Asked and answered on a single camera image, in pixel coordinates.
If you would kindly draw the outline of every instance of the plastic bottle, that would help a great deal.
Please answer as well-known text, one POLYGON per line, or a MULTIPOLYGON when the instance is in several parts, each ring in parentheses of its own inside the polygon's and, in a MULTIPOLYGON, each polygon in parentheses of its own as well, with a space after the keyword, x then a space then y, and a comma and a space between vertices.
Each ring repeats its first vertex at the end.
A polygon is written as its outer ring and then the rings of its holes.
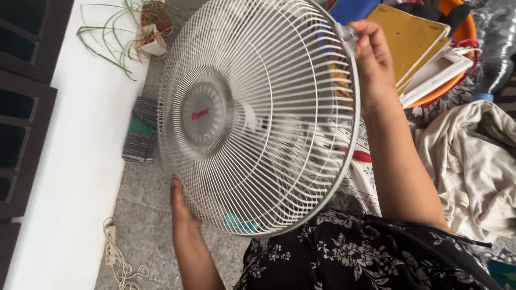
POLYGON ((471 101, 493 101, 493 94, 509 79, 516 52, 516 1, 487 0, 472 7, 477 24, 477 40, 483 54, 471 75, 471 101))

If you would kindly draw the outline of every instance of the fan guard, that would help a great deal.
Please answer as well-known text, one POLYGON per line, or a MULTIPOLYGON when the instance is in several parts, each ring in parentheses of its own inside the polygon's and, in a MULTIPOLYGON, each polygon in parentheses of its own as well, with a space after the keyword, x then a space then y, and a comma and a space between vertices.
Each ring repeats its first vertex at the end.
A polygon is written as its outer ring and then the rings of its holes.
POLYGON ((158 137, 203 223, 281 234, 338 188, 360 98, 336 25, 311 0, 210 0, 183 27, 165 63, 158 137))

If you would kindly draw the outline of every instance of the dark wooden door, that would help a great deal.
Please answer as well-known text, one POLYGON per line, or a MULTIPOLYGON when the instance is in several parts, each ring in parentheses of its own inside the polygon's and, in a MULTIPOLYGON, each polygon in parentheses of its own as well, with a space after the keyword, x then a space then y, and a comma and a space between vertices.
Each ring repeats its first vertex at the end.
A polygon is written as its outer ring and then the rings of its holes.
POLYGON ((0 289, 57 90, 50 87, 73 0, 0 0, 0 289))
POLYGON ((50 84, 73 0, 1 0, 0 70, 50 84))

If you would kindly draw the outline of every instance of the person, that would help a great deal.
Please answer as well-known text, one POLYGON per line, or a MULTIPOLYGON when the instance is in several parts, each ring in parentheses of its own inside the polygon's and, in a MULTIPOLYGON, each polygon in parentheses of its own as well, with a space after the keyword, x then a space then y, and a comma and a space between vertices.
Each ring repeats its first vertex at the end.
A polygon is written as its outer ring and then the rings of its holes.
MULTIPOLYGON (((414 147, 382 28, 350 23, 361 112, 382 217, 326 210, 299 228, 253 239, 234 289, 501 289, 450 233, 443 207, 414 147)), ((224 289, 201 236, 201 221, 172 180, 173 242, 185 290, 224 289)))

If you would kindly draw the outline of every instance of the cosmos logo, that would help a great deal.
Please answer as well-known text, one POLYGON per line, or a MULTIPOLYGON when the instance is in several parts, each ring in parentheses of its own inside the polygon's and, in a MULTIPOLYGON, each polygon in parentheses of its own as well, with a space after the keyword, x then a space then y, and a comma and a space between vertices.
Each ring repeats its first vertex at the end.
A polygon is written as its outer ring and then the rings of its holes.
POLYGON ((197 118, 201 118, 201 117, 202 117, 202 116, 204 116, 204 115, 208 115, 208 113, 209 113, 209 111, 208 111, 208 110, 209 110, 209 108, 210 108, 210 107, 208 107, 208 108, 206 108, 206 109, 204 109, 204 110, 202 110, 202 111, 199 111, 199 112, 193 112, 193 113, 192 113, 192 120, 195 120, 195 119, 197 119, 197 118))

